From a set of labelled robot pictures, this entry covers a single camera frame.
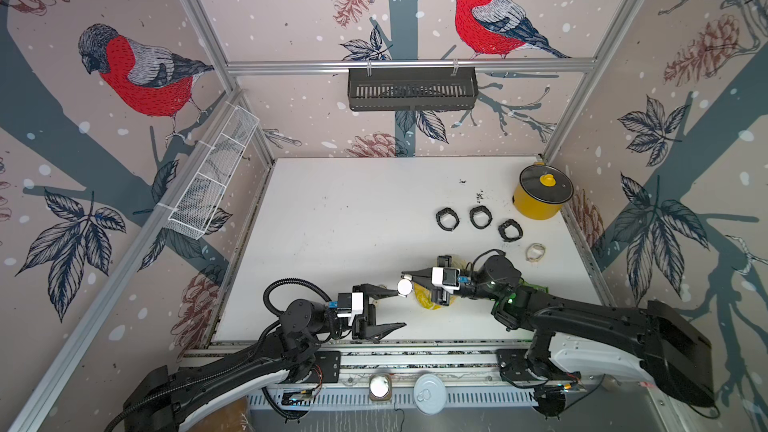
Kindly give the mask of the black digital watch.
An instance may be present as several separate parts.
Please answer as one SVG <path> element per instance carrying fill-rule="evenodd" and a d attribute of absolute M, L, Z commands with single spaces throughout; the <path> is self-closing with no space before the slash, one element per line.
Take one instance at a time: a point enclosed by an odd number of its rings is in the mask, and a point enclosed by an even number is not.
<path fill-rule="evenodd" d="M 498 225 L 497 231 L 505 243 L 516 242 L 524 235 L 522 226 L 514 219 L 504 220 Z"/>
<path fill-rule="evenodd" d="M 446 232 L 453 232 L 460 224 L 458 213 L 451 207 L 444 207 L 435 214 L 438 227 Z"/>
<path fill-rule="evenodd" d="M 472 226 L 477 230 L 484 230 L 493 223 L 493 215 L 485 205 L 477 205 L 470 209 L 469 219 Z"/>

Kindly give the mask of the cream strap analog watch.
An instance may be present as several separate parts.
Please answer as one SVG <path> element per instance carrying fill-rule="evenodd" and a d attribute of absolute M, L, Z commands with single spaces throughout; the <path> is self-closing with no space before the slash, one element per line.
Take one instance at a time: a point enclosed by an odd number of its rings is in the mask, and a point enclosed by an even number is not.
<path fill-rule="evenodd" d="M 546 255 L 547 249 L 541 243 L 532 243 L 525 251 L 526 260 L 530 263 L 540 262 Z"/>

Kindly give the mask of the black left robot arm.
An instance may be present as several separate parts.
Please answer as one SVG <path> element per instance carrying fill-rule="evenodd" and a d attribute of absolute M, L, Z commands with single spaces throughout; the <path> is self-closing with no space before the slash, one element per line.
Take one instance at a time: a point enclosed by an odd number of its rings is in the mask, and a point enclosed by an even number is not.
<path fill-rule="evenodd" d="M 361 284 L 332 299 L 307 280 L 279 279 L 263 293 L 264 305 L 275 320 L 254 344 L 203 366 L 182 367 L 175 373 L 165 366 L 153 370 L 106 428 L 187 431 L 206 415 L 275 384 L 300 387 L 287 399 L 266 398 L 285 420 L 298 421 L 305 414 L 296 410 L 296 401 L 313 400 L 323 385 L 339 380 L 341 355 L 324 350 L 324 345 L 343 338 L 378 342 L 402 328 L 400 322 L 376 321 L 376 301 L 397 294 Z"/>

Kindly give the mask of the silver band watch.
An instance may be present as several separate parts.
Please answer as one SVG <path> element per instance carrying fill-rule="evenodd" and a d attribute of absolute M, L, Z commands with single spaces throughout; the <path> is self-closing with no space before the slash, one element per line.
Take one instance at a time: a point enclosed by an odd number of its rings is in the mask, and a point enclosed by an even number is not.
<path fill-rule="evenodd" d="M 414 290 L 414 284 L 410 277 L 403 277 L 397 283 L 397 292 L 401 297 L 408 297 Z"/>

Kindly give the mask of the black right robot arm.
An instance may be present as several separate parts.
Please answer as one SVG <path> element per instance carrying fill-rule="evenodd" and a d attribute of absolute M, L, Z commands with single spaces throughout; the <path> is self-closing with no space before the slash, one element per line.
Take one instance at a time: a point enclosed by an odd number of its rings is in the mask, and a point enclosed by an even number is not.
<path fill-rule="evenodd" d="M 556 297 L 525 282 L 504 252 L 492 249 L 481 257 L 481 266 L 461 268 L 441 256 L 434 267 L 402 273 L 397 291 L 407 296 L 420 286 L 439 306 L 454 296 L 491 301 L 493 318 L 507 330 L 532 332 L 526 361 L 537 377 L 555 368 L 550 344 L 564 334 L 635 357 L 641 379 L 680 402 L 715 406 L 711 342 L 672 307 L 660 301 L 610 307 Z"/>

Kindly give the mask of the yellow green frog towel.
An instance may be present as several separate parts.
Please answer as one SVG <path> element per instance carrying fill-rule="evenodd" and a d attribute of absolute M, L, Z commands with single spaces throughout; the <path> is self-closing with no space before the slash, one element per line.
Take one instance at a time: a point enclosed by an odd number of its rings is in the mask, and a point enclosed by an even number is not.
<path fill-rule="evenodd" d="M 412 272 L 419 303 L 430 310 L 450 306 L 467 282 L 467 265 L 458 256 L 441 255 L 435 265 Z"/>

